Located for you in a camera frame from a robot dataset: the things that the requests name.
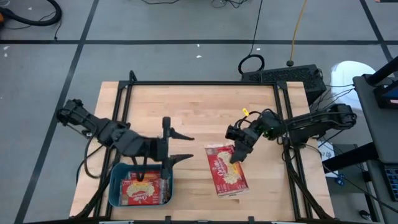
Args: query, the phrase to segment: blue plastic bin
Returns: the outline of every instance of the blue plastic bin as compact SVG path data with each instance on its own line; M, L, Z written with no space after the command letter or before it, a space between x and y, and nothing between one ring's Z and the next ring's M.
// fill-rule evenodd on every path
M160 171L162 168L161 165L147 165L146 171ZM156 207L156 206L163 206L169 203L173 197L173 170L171 170L169 185L171 189L170 199L168 202L164 203L163 205L119 205L119 198L120 198L120 186L123 179L126 179L127 174L130 171L134 172L142 172L144 171L144 166L141 165L127 165L124 163L116 164L113 167L111 172L111 180L109 181L109 203L114 207Z

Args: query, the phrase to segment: wooden tabletop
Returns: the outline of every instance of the wooden tabletop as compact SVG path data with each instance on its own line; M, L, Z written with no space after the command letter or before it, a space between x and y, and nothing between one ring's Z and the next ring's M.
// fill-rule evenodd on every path
M95 109L97 117L112 117L117 92L117 82L103 82ZM289 97L294 116L309 112L302 83L288 83ZM285 112L283 93L280 99ZM124 97L122 96L119 120ZM169 154L193 154L194 157L179 162L174 167L174 195L164 206L154 208L113 208L112 219L164 220L247 220L294 221L286 166L281 159L282 146L275 141L260 138L254 150L242 163L249 192L233 197L219 198L206 157L205 146L229 142L226 128L244 115L242 109L262 111L270 108L276 112L275 97L271 86L183 86L138 85L133 86L127 121L131 128L145 136L160 136L162 117L170 116L172 127L194 141L170 140ZM309 140L317 147L315 140ZM98 147L94 140L90 151ZM331 215L328 186L318 152L301 149L303 167L309 191L318 203ZM88 160L93 174L101 172L104 150ZM131 160L122 159L131 164ZM98 188L99 180L89 178L84 170L76 187L70 215L76 215ZM297 188L301 214L304 217L302 194ZM103 196L101 214L104 215L108 190Z

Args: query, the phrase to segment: computer keyboard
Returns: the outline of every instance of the computer keyboard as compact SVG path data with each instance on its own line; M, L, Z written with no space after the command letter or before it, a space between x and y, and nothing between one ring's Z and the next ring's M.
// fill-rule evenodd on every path
M398 164L384 165L384 173L391 199L398 202Z

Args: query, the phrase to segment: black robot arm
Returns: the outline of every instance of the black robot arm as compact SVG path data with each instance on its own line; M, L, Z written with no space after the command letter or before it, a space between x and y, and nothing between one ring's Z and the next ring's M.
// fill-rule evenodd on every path
M329 129L346 130L356 124L356 115L345 104L332 105L324 110L285 120L281 120L270 109L255 113L259 113L259 117L250 122L247 128L240 128L246 117L237 121L234 126L228 126L225 138L234 140L235 143L231 163L242 162L253 151L253 145L262 135L268 140L285 136L289 138L291 146L303 147L312 136L322 136Z
M68 100L65 106L58 110L57 119L64 126L69 124L83 126L97 138L100 144L106 147L115 147L120 154L131 157L133 161L135 161L135 157L141 156L161 162L161 177L163 179L169 178L170 171L177 162L193 156L191 154L180 154L169 157L169 138L194 140L171 128L169 117L163 118L162 138L141 136L129 129L129 123L122 124L108 118L97 118L84 109L81 100Z

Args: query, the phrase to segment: red cracker box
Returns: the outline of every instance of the red cracker box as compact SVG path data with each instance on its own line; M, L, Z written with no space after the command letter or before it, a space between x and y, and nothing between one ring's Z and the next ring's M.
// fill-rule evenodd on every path
M155 174L145 174L142 182L136 178L122 180L121 205L161 205L163 203L161 179Z
M230 164L234 146L206 147L211 174L218 196L231 196L247 192L248 183L239 162Z

